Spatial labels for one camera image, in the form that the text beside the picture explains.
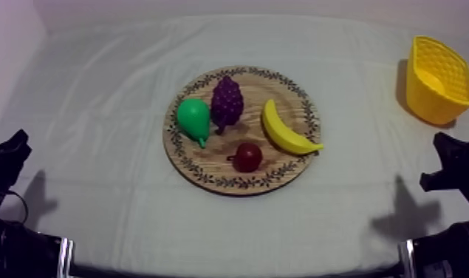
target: green pear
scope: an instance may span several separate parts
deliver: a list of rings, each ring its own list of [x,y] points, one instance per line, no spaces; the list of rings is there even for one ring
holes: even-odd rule
[[[184,100],[177,109],[177,123],[189,138],[205,148],[210,132],[210,109],[204,101],[198,98]]]

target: plastic fruit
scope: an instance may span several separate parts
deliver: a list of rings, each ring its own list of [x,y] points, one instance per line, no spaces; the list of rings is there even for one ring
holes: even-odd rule
[[[212,121],[219,127],[216,134],[221,135],[225,127],[234,125],[243,113],[243,95],[239,90],[239,84],[229,76],[224,76],[213,89],[210,109]]]
[[[272,141],[287,152],[305,155],[323,149],[322,144],[312,143],[287,127],[279,117],[273,99],[265,103],[261,118]]]
[[[208,105],[197,98],[184,100],[177,109],[177,123],[181,130],[192,140],[205,148],[210,128]]]
[[[227,157],[227,160],[233,161],[234,168],[239,172],[257,170],[262,159],[261,149],[254,143],[241,143],[236,150],[236,155]]]

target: white wall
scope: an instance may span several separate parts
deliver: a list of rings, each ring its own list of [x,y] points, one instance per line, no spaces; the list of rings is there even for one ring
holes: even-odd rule
[[[20,74],[45,36],[32,0],[0,0],[0,117]]]
[[[35,0],[49,31],[212,13],[319,15],[469,39],[469,0]]]

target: cable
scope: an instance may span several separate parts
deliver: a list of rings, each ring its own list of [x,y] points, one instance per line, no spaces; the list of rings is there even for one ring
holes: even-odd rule
[[[26,223],[27,221],[27,218],[29,217],[29,208],[27,207],[27,203],[26,201],[24,200],[23,197],[21,197],[21,195],[19,195],[17,192],[14,192],[14,191],[7,191],[7,194],[8,195],[15,195],[17,196],[21,202],[22,202],[22,205],[24,206],[24,219],[21,221],[22,225]]]
[[[29,208],[27,207],[27,203],[26,201],[24,200],[24,198],[19,195],[17,192],[14,192],[14,191],[10,191],[10,190],[7,190],[5,192],[3,191],[0,191],[0,194],[4,195],[4,196],[7,196],[7,195],[15,195],[17,196],[21,202],[22,202],[22,206],[24,207],[24,219],[21,221],[22,225],[26,223],[27,221],[27,218],[29,218]]]

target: floral border pattern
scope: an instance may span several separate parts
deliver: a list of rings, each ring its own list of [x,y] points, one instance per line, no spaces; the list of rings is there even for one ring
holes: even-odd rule
[[[186,157],[186,151],[182,145],[182,135],[179,129],[176,113],[179,105],[184,101],[185,97],[191,95],[198,89],[206,87],[211,81],[218,81],[222,77],[234,76],[234,75],[243,75],[243,74],[252,74],[257,75],[262,78],[268,78],[270,80],[277,80],[280,84],[287,86],[287,89],[291,92],[294,92],[301,99],[301,108],[304,111],[304,123],[308,126],[308,131],[305,132],[305,137],[310,141],[315,143],[317,131],[319,125],[317,123],[317,117],[313,112],[313,104],[308,99],[308,95],[302,90],[297,84],[295,84],[291,79],[283,76],[279,72],[273,72],[268,69],[260,69],[258,67],[236,67],[233,69],[224,69],[216,74],[205,75],[202,79],[196,81],[194,84],[186,86],[182,94],[179,94],[174,101],[174,108],[171,113],[167,115],[170,117],[172,124],[167,128],[171,136],[171,142],[174,145],[174,154],[180,158],[180,163],[190,172],[193,173],[193,176],[196,178],[196,181],[201,181],[203,183],[209,183],[217,187],[237,187],[239,189],[248,189],[255,186],[265,186],[270,187],[270,184],[274,181],[280,180],[285,174],[294,172],[298,164],[306,163],[310,155],[303,155],[298,157],[297,160],[290,161],[289,163],[283,164],[283,166],[278,169],[266,172],[264,177],[251,177],[251,178],[242,178],[242,177],[214,177],[211,174],[208,174],[203,171],[203,168],[195,164],[194,161]]]

